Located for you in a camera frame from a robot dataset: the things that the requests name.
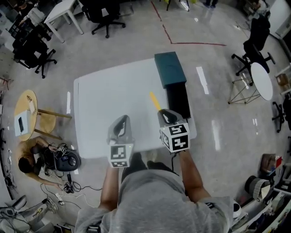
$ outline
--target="chair base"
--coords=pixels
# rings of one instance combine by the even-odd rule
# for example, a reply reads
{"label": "chair base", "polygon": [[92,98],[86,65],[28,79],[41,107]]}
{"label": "chair base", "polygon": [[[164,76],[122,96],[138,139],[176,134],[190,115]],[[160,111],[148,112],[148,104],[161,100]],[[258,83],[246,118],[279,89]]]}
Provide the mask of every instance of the chair base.
{"label": "chair base", "polygon": [[41,77],[42,77],[42,78],[45,78],[45,75],[44,75],[45,64],[48,63],[48,62],[51,62],[51,61],[53,61],[55,64],[57,63],[57,61],[56,61],[55,59],[48,59],[52,53],[55,53],[55,50],[54,50],[54,49],[52,49],[52,50],[51,50],[51,51],[46,55],[44,61],[43,61],[41,64],[39,64],[39,65],[37,66],[36,70],[35,70],[35,73],[38,74],[38,73],[39,73],[39,69],[40,69],[40,67],[41,67]]}
{"label": "chair base", "polygon": [[280,126],[279,126],[279,129],[277,130],[277,133],[279,133],[281,131],[281,128],[282,128],[282,124],[284,123],[284,116],[285,116],[285,113],[283,112],[283,109],[282,109],[282,104],[280,105],[277,105],[276,102],[273,102],[273,105],[276,106],[277,110],[278,110],[278,116],[276,117],[273,117],[272,118],[272,121],[276,120],[279,118],[280,120]]}
{"label": "chair base", "polygon": [[120,22],[115,22],[115,21],[112,21],[112,22],[109,22],[109,23],[100,23],[91,33],[92,33],[92,35],[94,35],[95,34],[95,32],[98,30],[98,29],[100,29],[100,28],[102,28],[102,27],[104,27],[104,26],[106,26],[106,36],[105,36],[105,38],[109,38],[109,25],[110,24],[112,24],[112,25],[122,25],[122,28],[125,28],[126,27],[126,24],[125,23],[120,23]]}

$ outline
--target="office chair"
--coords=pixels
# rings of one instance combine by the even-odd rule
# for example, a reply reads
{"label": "office chair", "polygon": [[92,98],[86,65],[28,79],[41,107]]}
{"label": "office chair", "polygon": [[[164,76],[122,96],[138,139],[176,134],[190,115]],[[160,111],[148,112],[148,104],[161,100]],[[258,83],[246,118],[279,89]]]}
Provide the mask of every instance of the office chair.
{"label": "office chair", "polygon": [[288,122],[289,129],[291,130],[291,99],[289,97],[289,94],[285,95],[283,108],[282,104],[278,105],[276,102],[273,102],[273,105],[276,106],[278,110],[278,115],[276,117],[273,117],[272,121],[278,118],[280,120],[279,129],[277,130],[277,133],[281,131],[282,124],[285,122],[285,120]]}
{"label": "office chair", "polygon": [[[91,0],[80,0],[82,11],[85,13],[88,20],[93,23],[99,23],[99,25],[91,32],[92,35],[95,34],[95,31],[106,26],[106,38],[109,38],[109,25],[122,25],[123,28],[126,27],[125,23],[115,22],[113,20],[119,19],[119,3],[117,1],[91,1]],[[108,12],[108,15],[103,16],[102,9],[105,8]]]}
{"label": "office chair", "polygon": [[232,59],[235,57],[240,60],[244,67],[241,68],[237,73],[236,76],[240,75],[244,69],[248,69],[251,75],[251,64],[254,62],[259,63],[262,67],[265,68],[267,73],[270,73],[270,69],[267,65],[267,61],[272,60],[275,64],[275,61],[270,53],[268,53],[268,57],[264,58],[260,51],[264,48],[265,42],[267,37],[270,33],[270,23],[268,18],[265,16],[260,16],[258,19],[253,19],[251,22],[251,36],[249,40],[244,42],[244,50],[246,54],[240,58],[236,54],[231,56]]}
{"label": "office chair", "polygon": [[[25,41],[15,40],[13,43],[14,47],[14,60],[17,63],[22,64],[27,68],[36,68],[35,73],[39,73],[41,67],[41,76],[45,78],[44,68],[45,64],[53,61],[54,64],[57,63],[55,59],[49,59],[52,53],[55,53],[55,50],[52,49],[49,53],[47,45],[35,34],[31,33],[27,36]],[[39,52],[39,58],[36,57],[35,52]]]}

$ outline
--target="wire metal stand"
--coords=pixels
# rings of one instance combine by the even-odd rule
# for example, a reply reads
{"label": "wire metal stand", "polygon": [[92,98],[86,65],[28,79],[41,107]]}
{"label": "wire metal stand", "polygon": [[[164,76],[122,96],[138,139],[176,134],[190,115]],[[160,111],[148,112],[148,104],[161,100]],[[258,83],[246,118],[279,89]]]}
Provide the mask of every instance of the wire metal stand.
{"label": "wire metal stand", "polygon": [[[232,91],[233,91],[234,86],[236,85],[236,82],[238,82],[238,81],[242,81],[242,82],[244,82],[244,84],[246,84],[245,80],[250,80],[250,82],[248,83],[249,86],[250,86],[250,83],[253,82],[251,77],[248,77],[248,78],[244,78],[244,79],[239,79],[239,80],[235,80],[235,81],[233,81],[233,82],[232,82],[231,94],[232,94]],[[238,94],[237,94],[235,97],[231,98],[231,94],[230,94],[228,104],[248,104],[248,103],[254,101],[255,99],[257,99],[257,98],[259,98],[259,97],[261,96],[259,92],[258,92],[258,94],[255,95],[255,93],[258,91],[258,90],[256,89],[256,90],[253,92],[253,94],[252,94],[251,96],[249,96],[249,97],[244,97],[244,95],[242,94],[242,91],[243,91],[244,89],[246,89],[246,87],[247,87],[248,85],[245,85],[245,87],[244,87],[241,91],[239,91]],[[235,99],[239,94],[242,96],[242,98],[239,99],[239,100],[235,100],[235,101],[234,101],[234,99]]]}

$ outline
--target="gray floor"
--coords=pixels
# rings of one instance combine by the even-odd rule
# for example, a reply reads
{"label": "gray floor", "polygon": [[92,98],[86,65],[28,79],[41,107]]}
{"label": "gray floor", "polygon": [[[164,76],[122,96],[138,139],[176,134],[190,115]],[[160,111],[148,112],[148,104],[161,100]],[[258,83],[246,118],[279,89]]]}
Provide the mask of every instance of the gray floor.
{"label": "gray floor", "polygon": [[[51,49],[57,51],[53,58],[58,63],[49,65],[44,80],[34,70],[26,70],[21,65],[14,64],[10,74],[14,82],[5,93],[4,113],[1,118],[7,140],[3,153],[4,162],[8,157],[7,148],[13,152],[18,143],[14,136],[13,112],[17,99],[24,90],[32,89],[36,93],[39,107],[52,107],[57,112],[65,113],[67,92],[73,93],[74,79],[105,68],[152,58],[155,53],[168,51],[177,53],[187,77],[188,98],[191,100],[197,127],[197,138],[191,141],[191,153],[211,195],[237,197],[246,179],[256,174],[263,153],[286,156],[288,126],[285,123],[281,133],[277,134],[271,120],[272,101],[282,101],[274,74],[288,65],[279,42],[269,36],[262,51],[263,56],[270,52],[276,61],[276,65],[268,62],[274,89],[273,100],[265,101],[260,97],[246,106],[228,105],[231,82],[238,79],[235,72],[241,66],[238,60],[231,59],[231,55],[243,55],[243,42],[249,35],[249,31],[236,28],[236,25],[246,27],[242,13],[223,4],[218,4],[215,10],[211,10],[202,7],[201,3],[191,5],[190,12],[172,4],[167,12],[165,3],[157,0],[154,2],[162,22],[151,2],[141,1],[134,4],[134,15],[122,18],[126,28],[122,29],[117,25],[110,27],[109,39],[105,38],[105,29],[92,35],[90,31],[96,25],[83,15],[77,17],[85,32],[83,35],[63,18],[56,20],[55,25],[58,25],[58,31],[64,37],[65,43],[61,44],[55,36],[48,43]],[[170,44],[163,25],[173,43],[204,42],[226,46]],[[203,68],[208,84],[207,95],[196,71],[199,66]],[[77,148],[74,119],[58,119],[54,133]],[[159,159],[167,165],[171,164],[169,157],[159,156]],[[84,159],[79,174],[72,175],[73,180],[82,186],[101,187],[106,160]],[[174,162],[175,170],[179,171],[178,160],[175,159]],[[17,185],[18,193],[13,192],[16,197],[26,194],[30,206],[45,198],[40,184],[24,176],[14,161],[11,170]],[[86,189],[79,194],[81,193],[86,194],[88,203],[98,206],[100,192]],[[81,207],[87,206],[84,196],[77,200],[74,197],[63,198]],[[67,203],[60,207],[60,214],[68,223],[74,224],[77,210],[77,207]]]}

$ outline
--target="white desk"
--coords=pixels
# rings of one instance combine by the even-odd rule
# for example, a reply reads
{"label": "white desk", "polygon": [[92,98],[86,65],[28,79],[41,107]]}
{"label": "white desk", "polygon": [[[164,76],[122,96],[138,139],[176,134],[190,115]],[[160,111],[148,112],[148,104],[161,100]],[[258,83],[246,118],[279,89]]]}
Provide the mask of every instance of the white desk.
{"label": "white desk", "polygon": [[[124,114],[130,117],[135,152],[164,147],[150,91],[154,92],[161,108],[168,108],[154,59],[115,66],[76,79],[74,114],[80,156],[106,157],[108,127]],[[188,123],[193,139],[197,132],[191,109],[190,112]]]}
{"label": "white desk", "polygon": [[[243,82],[244,88],[242,88],[235,97],[231,98],[232,90],[234,89],[236,82]],[[245,97],[242,94],[242,91],[244,89],[249,89],[250,83],[252,82],[256,86],[256,89],[251,96]],[[254,101],[255,99],[259,98],[260,96],[263,97],[265,100],[269,101],[273,97],[273,85],[271,79],[267,71],[264,69],[264,67],[262,67],[259,63],[256,62],[252,63],[251,77],[244,79],[241,78],[239,80],[233,81],[232,83],[233,85],[228,104],[242,104],[242,103],[248,104]],[[238,95],[241,95],[242,98],[239,100],[235,100]]]}
{"label": "white desk", "polygon": [[59,38],[59,40],[64,43],[64,39],[60,36],[60,34],[56,31],[56,29],[53,27],[53,25],[50,23],[51,21],[55,20],[56,18],[63,16],[68,24],[71,24],[68,16],[72,19],[73,23],[75,24],[76,28],[81,34],[84,34],[82,29],[80,28],[76,18],[74,17],[71,8],[74,4],[75,0],[64,0],[60,2],[59,4],[55,5],[53,10],[50,12],[50,14],[47,16],[45,23],[47,26],[52,30],[52,32],[56,35],[56,37]]}

